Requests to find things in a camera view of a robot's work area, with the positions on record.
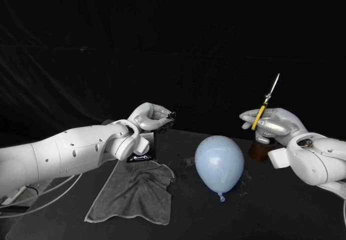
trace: scissor blade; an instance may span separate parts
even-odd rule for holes
[[[271,88],[271,91],[270,91],[270,94],[268,94],[268,95],[273,94],[273,90],[274,90],[274,87],[276,87],[276,85],[277,85],[278,79],[280,79],[280,73],[277,74],[276,82],[274,82],[274,85],[273,85],[273,88]]]

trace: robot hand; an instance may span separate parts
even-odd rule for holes
[[[127,120],[137,126],[140,131],[142,129],[152,131],[172,121],[167,118],[170,113],[172,111],[163,106],[146,102],[136,108]]]
[[[240,118],[245,121],[242,129],[248,129],[253,126],[258,111],[260,110],[255,109],[240,115]],[[287,146],[290,140],[307,132],[309,131],[300,119],[291,112],[283,108],[265,109],[255,130],[255,140],[260,143],[268,144],[268,138],[274,138],[284,146]]]

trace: cloth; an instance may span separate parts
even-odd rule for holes
[[[175,179],[165,164],[118,161],[84,221],[100,223],[114,216],[129,219],[140,216],[154,224],[167,225],[172,215],[167,186]]]

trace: yellow scissors handle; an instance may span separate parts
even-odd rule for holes
[[[254,124],[253,124],[253,127],[251,127],[251,129],[253,129],[254,131],[257,130],[258,120],[260,120],[260,118],[261,118],[261,116],[263,116],[263,114],[264,114],[264,111],[265,111],[267,106],[268,106],[268,103],[265,102],[265,103],[263,104],[263,106],[261,106],[261,108],[260,108],[260,111],[258,111],[258,114],[257,114],[257,116],[255,116]]]

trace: scissors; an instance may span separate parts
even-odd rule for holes
[[[278,79],[280,79],[280,73],[277,74],[276,82],[274,82],[273,87],[271,87],[271,91],[270,91],[268,95],[265,95],[265,100],[264,100],[264,103],[261,105],[258,114],[255,116],[254,124],[253,124],[253,127],[251,127],[253,130],[257,130],[258,120],[260,120],[260,118],[261,118],[261,116],[264,114],[265,108],[268,106],[268,101],[270,101],[271,96],[273,96],[273,90],[274,90],[274,87],[277,85]]]

